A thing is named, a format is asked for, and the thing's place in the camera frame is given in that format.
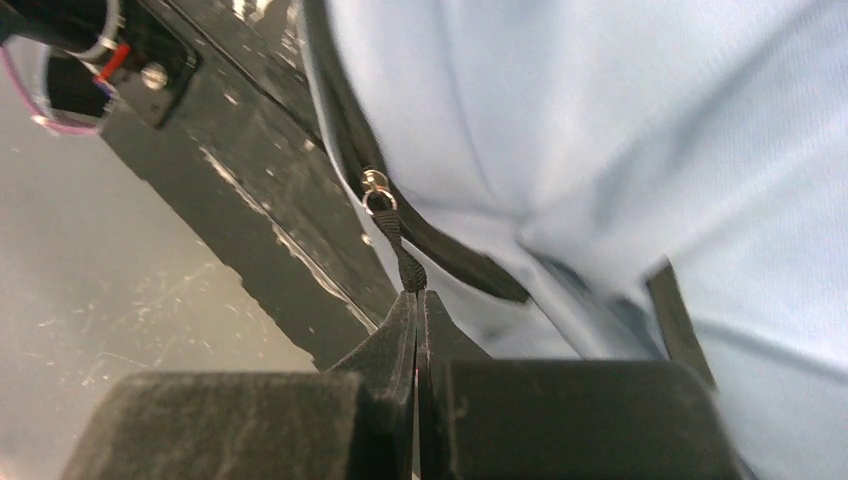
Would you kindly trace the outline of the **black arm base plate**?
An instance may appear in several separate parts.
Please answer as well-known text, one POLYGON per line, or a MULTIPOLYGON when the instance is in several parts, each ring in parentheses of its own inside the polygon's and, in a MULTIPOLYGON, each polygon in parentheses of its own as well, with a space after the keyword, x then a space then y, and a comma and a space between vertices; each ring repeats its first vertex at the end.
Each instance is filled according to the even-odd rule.
POLYGON ((58 49, 74 106, 325 370, 394 290, 319 137, 289 1, 5 1, 1 31, 58 49))

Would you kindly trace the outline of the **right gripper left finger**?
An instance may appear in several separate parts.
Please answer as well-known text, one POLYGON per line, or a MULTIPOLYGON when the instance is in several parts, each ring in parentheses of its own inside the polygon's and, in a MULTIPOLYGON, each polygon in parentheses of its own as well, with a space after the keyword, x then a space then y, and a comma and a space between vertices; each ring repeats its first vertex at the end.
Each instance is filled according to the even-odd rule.
POLYGON ((96 408, 66 479, 409 479, 418 298, 324 373, 140 372, 96 408))

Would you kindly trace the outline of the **blue student backpack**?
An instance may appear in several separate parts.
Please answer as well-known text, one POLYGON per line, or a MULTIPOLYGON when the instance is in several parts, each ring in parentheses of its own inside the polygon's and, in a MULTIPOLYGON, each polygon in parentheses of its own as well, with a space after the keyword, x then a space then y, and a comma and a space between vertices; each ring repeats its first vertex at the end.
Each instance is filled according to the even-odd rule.
POLYGON ((843 1, 303 1, 397 288, 496 360, 668 361, 739 479, 847 475, 843 1))

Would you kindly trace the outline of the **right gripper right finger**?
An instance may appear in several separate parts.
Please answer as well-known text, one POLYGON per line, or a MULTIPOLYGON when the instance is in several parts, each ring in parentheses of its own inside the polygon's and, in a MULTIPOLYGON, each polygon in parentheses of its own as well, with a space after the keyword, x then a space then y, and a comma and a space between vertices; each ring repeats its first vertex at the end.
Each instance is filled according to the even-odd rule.
POLYGON ((739 479, 702 383, 668 361, 496 360, 417 298, 425 479, 739 479))

